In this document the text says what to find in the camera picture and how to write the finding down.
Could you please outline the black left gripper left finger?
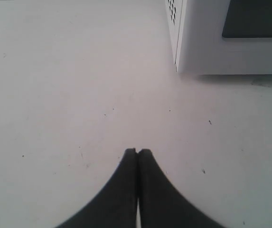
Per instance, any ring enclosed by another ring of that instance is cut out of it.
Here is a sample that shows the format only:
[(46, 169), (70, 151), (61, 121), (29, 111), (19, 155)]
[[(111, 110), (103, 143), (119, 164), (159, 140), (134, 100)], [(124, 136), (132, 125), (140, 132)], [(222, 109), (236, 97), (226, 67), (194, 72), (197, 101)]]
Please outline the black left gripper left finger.
[(117, 169), (98, 194), (61, 228), (135, 228), (138, 203), (137, 152), (125, 150)]

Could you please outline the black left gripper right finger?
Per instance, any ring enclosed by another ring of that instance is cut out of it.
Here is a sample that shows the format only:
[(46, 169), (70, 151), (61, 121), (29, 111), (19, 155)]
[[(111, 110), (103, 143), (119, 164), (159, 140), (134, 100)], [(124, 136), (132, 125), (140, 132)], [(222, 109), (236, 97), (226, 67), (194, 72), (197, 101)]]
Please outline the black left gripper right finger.
[(138, 153), (143, 228), (216, 228), (218, 223), (187, 201), (167, 179), (151, 150)]

